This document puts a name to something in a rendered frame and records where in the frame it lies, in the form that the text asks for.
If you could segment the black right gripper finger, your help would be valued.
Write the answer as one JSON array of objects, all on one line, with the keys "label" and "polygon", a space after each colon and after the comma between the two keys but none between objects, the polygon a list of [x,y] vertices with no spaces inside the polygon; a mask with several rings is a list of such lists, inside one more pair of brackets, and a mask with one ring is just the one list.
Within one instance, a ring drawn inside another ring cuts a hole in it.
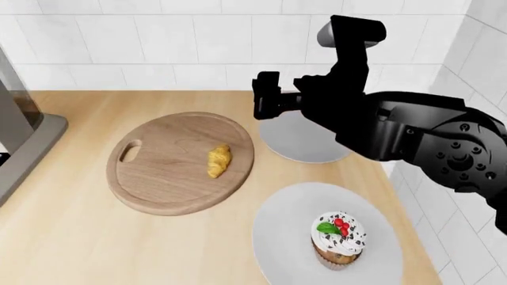
[{"label": "black right gripper finger", "polygon": [[280,115],[276,94],[255,93],[253,117],[256,120],[270,120]]},{"label": "black right gripper finger", "polygon": [[262,71],[252,80],[252,89],[255,94],[280,94],[279,71]]}]

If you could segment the golden croissant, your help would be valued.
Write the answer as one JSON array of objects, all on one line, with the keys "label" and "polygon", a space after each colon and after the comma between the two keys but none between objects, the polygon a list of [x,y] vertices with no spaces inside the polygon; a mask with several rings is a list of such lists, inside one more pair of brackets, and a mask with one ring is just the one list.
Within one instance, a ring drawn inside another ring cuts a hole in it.
[{"label": "golden croissant", "polygon": [[227,170],[231,160],[232,154],[227,144],[212,149],[208,152],[208,175],[211,178],[220,177]]}]

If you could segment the round wooden cutting board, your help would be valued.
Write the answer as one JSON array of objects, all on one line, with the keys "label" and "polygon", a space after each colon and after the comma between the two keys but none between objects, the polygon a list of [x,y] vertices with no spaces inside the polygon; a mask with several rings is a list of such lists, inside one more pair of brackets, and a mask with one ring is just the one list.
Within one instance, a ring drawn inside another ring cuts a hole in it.
[{"label": "round wooden cutting board", "polygon": [[[208,175],[208,153],[222,144],[232,160],[217,178]],[[113,195],[151,215],[187,215],[236,192],[254,165],[249,133],[230,118],[183,112],[150,120],[116,144],[106,166]]]}]

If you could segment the empty grey round plate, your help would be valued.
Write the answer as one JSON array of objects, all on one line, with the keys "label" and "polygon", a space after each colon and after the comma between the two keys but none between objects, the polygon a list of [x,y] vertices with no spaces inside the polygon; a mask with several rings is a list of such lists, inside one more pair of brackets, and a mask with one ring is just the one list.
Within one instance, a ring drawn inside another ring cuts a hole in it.
[{"label": "empty grey round plate", "polygon": [[305,118],[299,111],[261,120],[260,137],[276,154],[302,163],[331,163],[351,154],[335,134]]}]

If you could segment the large white round plate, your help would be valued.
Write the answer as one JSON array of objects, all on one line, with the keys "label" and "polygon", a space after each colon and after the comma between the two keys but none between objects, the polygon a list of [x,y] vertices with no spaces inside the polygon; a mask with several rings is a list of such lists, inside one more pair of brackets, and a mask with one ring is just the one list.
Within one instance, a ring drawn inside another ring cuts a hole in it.
[{"label": "large white round plate", "polygon": [[[351,215],[364,236],[360,257],[330,269],[319,260],[311,231],[338,212]],[[270,285],[402,285],[402,250],[387,219],[343,187],[304,182],[282,188],[261,206],[253,223],[254,256]]]}]

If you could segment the frosted cupcake with berries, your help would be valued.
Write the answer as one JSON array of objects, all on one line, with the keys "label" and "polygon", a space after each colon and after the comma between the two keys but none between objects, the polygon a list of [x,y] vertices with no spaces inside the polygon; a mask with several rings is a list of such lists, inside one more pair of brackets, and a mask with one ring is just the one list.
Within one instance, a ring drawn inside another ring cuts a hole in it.
[{"label": "frosted cupcake with berries", "polygon": [[315,255],[329,270],[342,270],[360,258],[366,239],[363,225],[345,212],[323,213],[311,225]]}]

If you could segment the grey coffee machine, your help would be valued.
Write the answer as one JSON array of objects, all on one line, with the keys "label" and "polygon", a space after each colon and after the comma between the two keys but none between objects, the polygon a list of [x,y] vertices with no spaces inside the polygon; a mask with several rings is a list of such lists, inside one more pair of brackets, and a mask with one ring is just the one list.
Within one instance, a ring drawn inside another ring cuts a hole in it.
[{"label": "grey coffee machine", "polygon": [[40,111],[0,47],[0,207],[67,128],[66,118]]}]

